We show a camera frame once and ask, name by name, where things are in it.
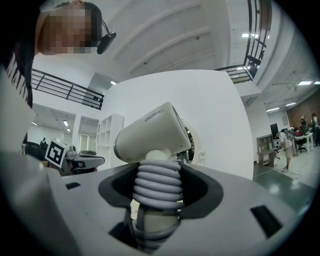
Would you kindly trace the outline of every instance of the coiled cable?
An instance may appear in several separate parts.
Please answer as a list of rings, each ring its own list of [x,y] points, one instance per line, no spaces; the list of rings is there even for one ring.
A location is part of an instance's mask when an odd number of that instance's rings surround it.
[[[139,246],[157,249],[178,227],[178,224],[157,232],[145,232],[143,229],[146,208],[176,213],[185,205],[177,202],[183,199],[182,182],[177,163],[159,160],[143,160],[138,167],[133,187],[133,199],[140,203],[137,220],[133,230]]]

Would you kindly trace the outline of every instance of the black slot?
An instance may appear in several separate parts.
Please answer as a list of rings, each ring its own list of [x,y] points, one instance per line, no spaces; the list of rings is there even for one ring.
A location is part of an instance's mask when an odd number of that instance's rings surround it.
[[[260,227],[263,229],[267,238],[273,236],[279,229],[282,228],[280,222],[268,210],[265,205],[257,206],[250,209]]]
[[[76,187],[79,187],[80,184],[78,182],[72,182],[72,183],[66,184],[65,186],[68,190],[72,190]]]

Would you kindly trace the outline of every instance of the office chair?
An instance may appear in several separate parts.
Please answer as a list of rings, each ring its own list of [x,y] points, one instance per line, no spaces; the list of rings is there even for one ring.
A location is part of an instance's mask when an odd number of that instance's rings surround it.
[[[302,135],[301,132],[299,131],[295,132],[295,136],[301,136],[301,135]],[[296,140],[296,144],[298,145],[298,148],[296,149],[296,151],[298,152],[298,150],[300,150],[300,153],[302,153],[302,150],[307,151],[306,147],[304,146],[305,143],[307,143],[306,138]]]
[[[43,151],[39,144],[27,141],[25,144],[25,154],[29,156],[33,156],[39,161],[45,161],[45,157],[43,155]]]

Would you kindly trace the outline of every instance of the wooden wall panel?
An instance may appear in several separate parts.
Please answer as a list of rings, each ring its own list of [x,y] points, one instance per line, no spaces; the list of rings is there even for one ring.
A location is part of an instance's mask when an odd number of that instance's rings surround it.
[[[320,89],[318,89],[314,94],[309,98],[305,99],[303,102],[298,105],[290,108],[286,111],[290,126],[291,127],[300,127],[300,119],[303,114],[305,114],[306,123],[309,124],[311,121],[312,113],[315,113],[318,119],[320,118]]]

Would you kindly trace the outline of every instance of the green floor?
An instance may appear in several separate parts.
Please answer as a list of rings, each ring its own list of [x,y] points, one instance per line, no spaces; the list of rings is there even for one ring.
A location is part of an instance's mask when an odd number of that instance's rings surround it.
[[[253,168],[253,181],[286,202],[297,214],[301,214],[307,209],[316,193],[316,190],[308,185],[257,164]]]

